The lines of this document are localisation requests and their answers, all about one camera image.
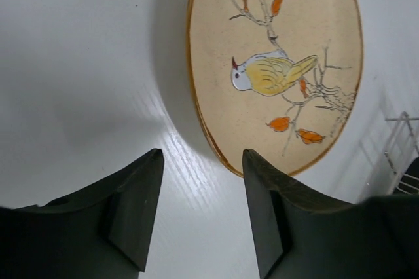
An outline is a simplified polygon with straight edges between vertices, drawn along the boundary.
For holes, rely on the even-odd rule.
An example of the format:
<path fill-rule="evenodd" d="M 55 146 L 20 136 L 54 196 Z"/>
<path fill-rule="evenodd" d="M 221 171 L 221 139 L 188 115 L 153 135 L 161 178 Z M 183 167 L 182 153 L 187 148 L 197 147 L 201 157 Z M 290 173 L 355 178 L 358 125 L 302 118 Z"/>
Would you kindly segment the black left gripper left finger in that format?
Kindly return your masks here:
<path fill-rule="evenodd" d="M 161 149 L 44 206 L 12 211 L 13 272 L 143 272 L 164 171 Z"/>

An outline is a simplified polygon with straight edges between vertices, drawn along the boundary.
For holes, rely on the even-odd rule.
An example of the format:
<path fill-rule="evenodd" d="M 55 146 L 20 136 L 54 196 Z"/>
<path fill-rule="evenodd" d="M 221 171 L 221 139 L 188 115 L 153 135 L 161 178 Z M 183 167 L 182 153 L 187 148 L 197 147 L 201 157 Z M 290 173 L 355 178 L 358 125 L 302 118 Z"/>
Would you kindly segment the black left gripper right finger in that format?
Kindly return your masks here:
<path fill-rule="evenodd" d="M 279 171 L 252 149 L 242 156 L 260 278 L 359 278 L 354 205 Z"/>

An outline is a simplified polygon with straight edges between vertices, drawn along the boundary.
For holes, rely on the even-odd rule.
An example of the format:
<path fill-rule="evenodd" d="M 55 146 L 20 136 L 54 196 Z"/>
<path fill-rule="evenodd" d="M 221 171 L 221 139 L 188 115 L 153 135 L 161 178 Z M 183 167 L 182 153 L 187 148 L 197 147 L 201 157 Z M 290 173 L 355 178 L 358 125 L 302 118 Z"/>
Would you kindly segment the beige plate with orange leaves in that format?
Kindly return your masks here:
<path fill-rule="evenodd" d="M 253 149 L 289 175 L 321 160 L 363 71 L 357 0 L 189 0 L 187 59 L 204 135 L 243 174 Z"/>

